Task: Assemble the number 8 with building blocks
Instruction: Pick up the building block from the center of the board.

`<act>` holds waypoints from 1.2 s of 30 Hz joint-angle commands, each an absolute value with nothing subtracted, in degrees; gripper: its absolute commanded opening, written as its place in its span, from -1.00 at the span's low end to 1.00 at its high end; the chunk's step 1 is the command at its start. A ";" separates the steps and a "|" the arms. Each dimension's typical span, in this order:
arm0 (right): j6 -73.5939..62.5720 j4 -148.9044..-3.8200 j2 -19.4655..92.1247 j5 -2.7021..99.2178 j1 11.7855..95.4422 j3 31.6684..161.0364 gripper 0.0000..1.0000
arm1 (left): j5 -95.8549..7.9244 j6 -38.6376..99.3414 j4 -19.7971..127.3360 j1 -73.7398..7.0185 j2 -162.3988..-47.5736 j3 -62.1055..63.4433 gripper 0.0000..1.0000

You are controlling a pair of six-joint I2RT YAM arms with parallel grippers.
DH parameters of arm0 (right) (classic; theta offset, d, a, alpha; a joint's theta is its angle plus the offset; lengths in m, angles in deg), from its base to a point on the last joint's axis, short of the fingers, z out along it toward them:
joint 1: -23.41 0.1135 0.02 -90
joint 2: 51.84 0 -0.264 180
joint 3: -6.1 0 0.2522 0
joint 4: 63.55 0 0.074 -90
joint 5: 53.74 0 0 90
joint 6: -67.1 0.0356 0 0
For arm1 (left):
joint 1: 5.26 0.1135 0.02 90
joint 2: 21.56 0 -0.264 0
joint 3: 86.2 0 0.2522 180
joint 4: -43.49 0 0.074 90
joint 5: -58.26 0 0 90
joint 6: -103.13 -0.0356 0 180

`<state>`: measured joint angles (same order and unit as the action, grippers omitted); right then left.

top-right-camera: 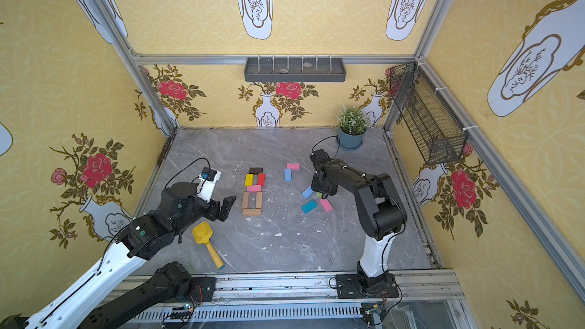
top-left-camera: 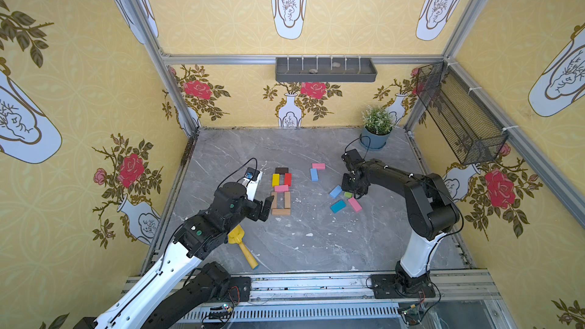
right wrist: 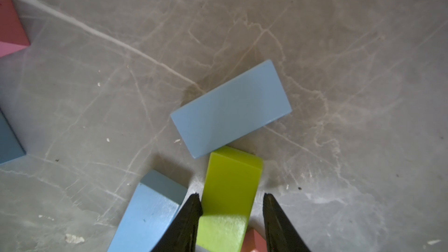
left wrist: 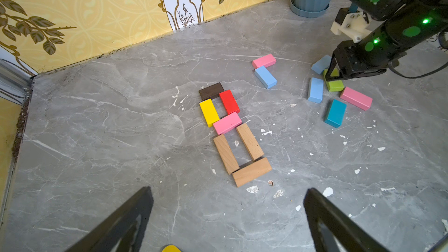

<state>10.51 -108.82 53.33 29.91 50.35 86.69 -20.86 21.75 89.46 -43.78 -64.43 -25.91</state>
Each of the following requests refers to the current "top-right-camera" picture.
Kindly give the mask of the red block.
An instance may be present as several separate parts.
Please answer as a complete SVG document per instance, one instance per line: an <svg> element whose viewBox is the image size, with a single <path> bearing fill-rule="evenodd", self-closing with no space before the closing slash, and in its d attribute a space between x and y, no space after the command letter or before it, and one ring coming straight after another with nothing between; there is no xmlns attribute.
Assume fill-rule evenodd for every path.
<svg viewBox="0 0 585 329"><path fill-rule="evenodd" d="M260 173L257 178L257 184L260 186L265 186L266 175L265 173Z"/></svg>

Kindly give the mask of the light blue long block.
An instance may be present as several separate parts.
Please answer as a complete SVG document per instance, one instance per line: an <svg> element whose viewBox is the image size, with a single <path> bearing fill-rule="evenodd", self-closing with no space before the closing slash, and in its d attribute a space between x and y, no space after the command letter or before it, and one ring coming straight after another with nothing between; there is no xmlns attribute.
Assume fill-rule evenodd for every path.
<svg viewBox="0 0 585 329"><path fill-rule="evenodd" d="M284 179L289 182L292 181L292 170L289 168L284 169Z"/></svg>

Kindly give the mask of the pink block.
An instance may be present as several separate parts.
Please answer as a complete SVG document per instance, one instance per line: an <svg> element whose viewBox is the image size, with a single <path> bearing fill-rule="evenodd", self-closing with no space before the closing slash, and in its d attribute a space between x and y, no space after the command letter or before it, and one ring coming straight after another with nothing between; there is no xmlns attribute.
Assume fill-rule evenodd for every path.
<svg viewBox="0 0 585 329"><path fill-rule="evenodd" d="M331 203L326 199L320 199L319 202L324 208L324 211L326 211L327 213L331 212L334 209Z"/></svg>
<svg viewBox="0 0 585 329"><path fill-rule="evenodd" d="M260 185L251 185L247 187L247 191L250 193L257 193L262 191L262 186Z"/></svg>
<svg viewBox="0 0 585 329"><path fill-rule="evenodd" d="M300 170L300 164L299 163L287 163L286 168L290 169L290 170Z"/></svg>

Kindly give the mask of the yellow block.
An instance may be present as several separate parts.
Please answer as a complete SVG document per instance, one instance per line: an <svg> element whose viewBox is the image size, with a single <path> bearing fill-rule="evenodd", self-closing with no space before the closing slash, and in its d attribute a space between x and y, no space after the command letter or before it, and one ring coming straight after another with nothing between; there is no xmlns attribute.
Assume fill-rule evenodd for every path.
<svg viewBox="0 0 585 329"><path fill-rule="evenodd" d="M247 174L245 177L245 187L250 187L254 184L254 175Z"/></svg>

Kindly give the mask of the light blue short block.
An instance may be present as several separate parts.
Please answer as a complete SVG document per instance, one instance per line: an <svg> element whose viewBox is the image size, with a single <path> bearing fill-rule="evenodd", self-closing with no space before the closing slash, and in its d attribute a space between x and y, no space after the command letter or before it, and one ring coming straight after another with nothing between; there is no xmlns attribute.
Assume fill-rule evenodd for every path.
<svg viewBox="0 0 585 329"><path fill-rule="evenodd" d="M302 193L302 196L303 196L305 199L309 199L309 198L310 198L310 196L312 196L312 194L313 194L313 190L312 190L312 188L311 188L311 187L307 187L307 188L306 188L306 189L303 191L303 193Z"/></svg>

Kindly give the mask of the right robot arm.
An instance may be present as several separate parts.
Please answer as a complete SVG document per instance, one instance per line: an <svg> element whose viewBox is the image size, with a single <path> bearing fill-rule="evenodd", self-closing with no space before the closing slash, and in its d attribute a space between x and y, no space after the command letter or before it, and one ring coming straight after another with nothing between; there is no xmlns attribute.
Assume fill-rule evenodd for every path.
<svg viewBox="0 0 585 329"><path fill-rule="evenodd" d="M352 193L360 225L367 238L357 263L357 277L364 289L385 280L391 246L405 232L408 215L387 174L373 175L331 158L319 149L310 155L315 169L311 188L324 197L334 196L340 187Z"/></svg>

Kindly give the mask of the natural wood block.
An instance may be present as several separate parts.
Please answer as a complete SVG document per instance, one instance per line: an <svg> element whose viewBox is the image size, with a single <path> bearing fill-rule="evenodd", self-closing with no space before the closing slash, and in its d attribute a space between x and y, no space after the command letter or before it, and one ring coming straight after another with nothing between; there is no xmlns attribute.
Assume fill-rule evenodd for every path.
<svg viewBox="0 0 585 329"><path fill-rule="evenodd" d="M262 209L243 209L243 216L261 216Z"/></svg>
<svg viewBox="0 0 585 329"><path fill-rule="evenodd" d="M242 195L242 209L246 210L249 208L250 193L244 192Z"/></svg>
<svg viewBox="0 0 585 329"><path fill-rule="evenodd" d="M262 192L257 192L256 193L255 208L257 210L261 210L262 207L263 207L263 193Z"/></svg>

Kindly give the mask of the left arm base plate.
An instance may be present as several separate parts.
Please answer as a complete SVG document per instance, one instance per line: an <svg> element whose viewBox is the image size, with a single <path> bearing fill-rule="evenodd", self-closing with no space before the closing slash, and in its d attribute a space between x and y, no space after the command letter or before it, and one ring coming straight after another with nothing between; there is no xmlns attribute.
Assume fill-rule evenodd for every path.
<svg viewBox="0 0 585 329"><path fill-rule="evenodd" d="M187 298L195 304L211 302L215 288L215 277L192 277L187 291Z"/></svg>

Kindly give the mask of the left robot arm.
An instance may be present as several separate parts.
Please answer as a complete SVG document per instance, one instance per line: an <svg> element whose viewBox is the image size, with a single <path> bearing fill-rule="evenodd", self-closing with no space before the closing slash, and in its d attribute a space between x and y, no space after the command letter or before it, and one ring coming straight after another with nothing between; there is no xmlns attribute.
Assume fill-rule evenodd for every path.
<svg viewBox="0 0 585 329"><path fill-rule="evenodd" d="M112 239L101 259L57 299L30 317L11 315L3 328L118 328L149 307L182 299L196 287L177 262L158 269L138 288L107 304L103 300L161 249L181 240L200 219L227 220L236 196L222 202L197 195L196 182L179 182L161 192L158 207L134 219Z"/></svg>

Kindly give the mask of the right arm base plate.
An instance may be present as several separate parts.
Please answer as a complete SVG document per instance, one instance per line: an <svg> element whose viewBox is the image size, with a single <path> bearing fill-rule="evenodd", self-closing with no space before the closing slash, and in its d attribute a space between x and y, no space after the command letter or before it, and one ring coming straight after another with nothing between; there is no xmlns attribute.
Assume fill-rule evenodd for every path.
<svg viewBox="0 0 585 329"><path fill-rule="evenodd" d="M401 295L395 276L390 273L374 278L361 273L338 274L335 288L339 299L394 299Z"/></svg>

